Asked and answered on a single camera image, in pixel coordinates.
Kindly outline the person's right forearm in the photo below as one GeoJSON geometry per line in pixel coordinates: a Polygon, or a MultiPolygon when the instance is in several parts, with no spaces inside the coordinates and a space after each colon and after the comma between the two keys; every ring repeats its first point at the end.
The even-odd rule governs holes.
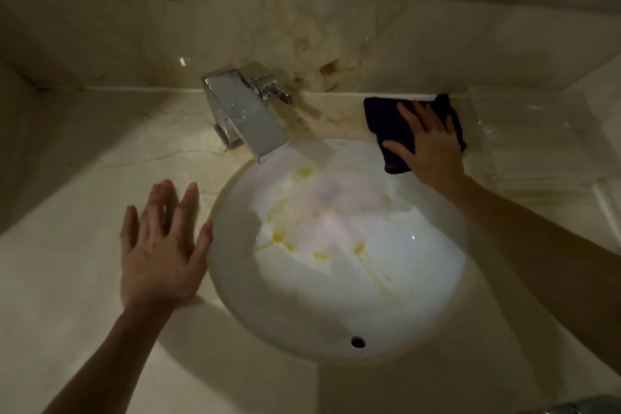
{"type": "Polygon", "coordinates": [[[621,255],[466,175],[440,191],[555,319],[621,376],[621,255]]]}

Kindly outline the clear acrylic tray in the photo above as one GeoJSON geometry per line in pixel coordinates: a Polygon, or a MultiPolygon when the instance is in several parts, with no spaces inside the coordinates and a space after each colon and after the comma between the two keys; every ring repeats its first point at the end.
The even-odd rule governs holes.
{"type": "Polygon", "coordinates": [[[503,188],[621,179],[621,151],[580,90],[470,86],[462,104],[468,171],[503,188]]]}

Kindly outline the chrome square faucet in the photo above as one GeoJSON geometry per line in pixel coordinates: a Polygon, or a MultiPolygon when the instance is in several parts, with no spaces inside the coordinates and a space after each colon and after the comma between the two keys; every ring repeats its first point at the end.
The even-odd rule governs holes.
{"type": "Polygon", "coordinates": [[[201,83],[214,129],[228,148],[245,144],[262,163],[289,146],[288,135],[266,103],[277,98],[292,104],[293,95],[278,85],[274,75],[255,79],[234,67],[224,67],[203,75],[201,83]]]}

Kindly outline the person's left forearm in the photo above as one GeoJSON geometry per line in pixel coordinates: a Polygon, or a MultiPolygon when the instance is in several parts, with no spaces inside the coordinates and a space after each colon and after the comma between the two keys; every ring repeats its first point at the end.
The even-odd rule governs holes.
{"type": "Polygon", "coordinates": [[[42,414],[125,414],[152,348],[175,308],[168,301],[126,308],[102,345],[42,414]]]}

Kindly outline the person's left hand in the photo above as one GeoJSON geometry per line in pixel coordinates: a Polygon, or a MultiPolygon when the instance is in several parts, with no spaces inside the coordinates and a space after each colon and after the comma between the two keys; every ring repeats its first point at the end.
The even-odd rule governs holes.
{"type": "Polygon", "coordinates": [[[171,180],[153,184],[144,209],[138,212],[138,244],[127,256],[120,256],[123,309],[158,301],[175,303],[177,308],[197,294],[204,279],[193,275],[198,212],[196,182],[188,185],[181,200],[171,180]]]}

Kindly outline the white round sink basin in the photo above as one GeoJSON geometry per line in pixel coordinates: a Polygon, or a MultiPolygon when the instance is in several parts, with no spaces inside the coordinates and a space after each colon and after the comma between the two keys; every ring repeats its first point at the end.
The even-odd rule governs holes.
{"type": "Polygon", "coordinates": [[[232,177],[211,213],[224,306],[271,346],[363,361],[432,332],[470,263],[462,215],[375,143],[303,141],[232,177]]]}

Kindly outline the dark purple cleaning cloth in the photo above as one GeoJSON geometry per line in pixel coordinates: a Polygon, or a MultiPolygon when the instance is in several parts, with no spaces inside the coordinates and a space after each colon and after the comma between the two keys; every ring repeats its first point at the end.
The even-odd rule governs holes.
{"type": "MultiPolygon", "coordinates": [[[[412,113],[415,109],[412,100],[400,100],[397,98],[368,97],[364,99],[363,106],[368,129],[376,136],[377,144],[384,157],[384,170],[391,175],[400,175],[410,172],[406,162],[394,152],[384,147],[385,141],[395,141],[415,151],[415,138],[408,122],[398,111],[398,104],[405,104],[412,113]]],[[[425,106],[431,105],[431,109],[439,120],[446,126],[448,118],[452,119],[456,137],[463,153],[467,144],[463,138],[463,129],[457,112],[451,105],[450,96],[447,93],[438,94],[432,101],[420,101],[425,106]]]]}

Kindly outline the person's right hand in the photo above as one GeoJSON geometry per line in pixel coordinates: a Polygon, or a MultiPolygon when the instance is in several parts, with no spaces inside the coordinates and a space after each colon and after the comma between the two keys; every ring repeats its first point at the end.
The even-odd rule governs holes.
{"type": "MultiPolygon", "coordinates": [[[[408,122],[414,133],[415,113],[408,110],[404,103],[398,104],[398,111],[408,122]]],[[[414,136],[415,155],[418,164],[408,164],[411,171],[424,184],[438,191],[445,198],[459,195],[468,184],[464,172],[462,152],[451,118],[446,126],[441,122],[438,136],[414,136]]]]}

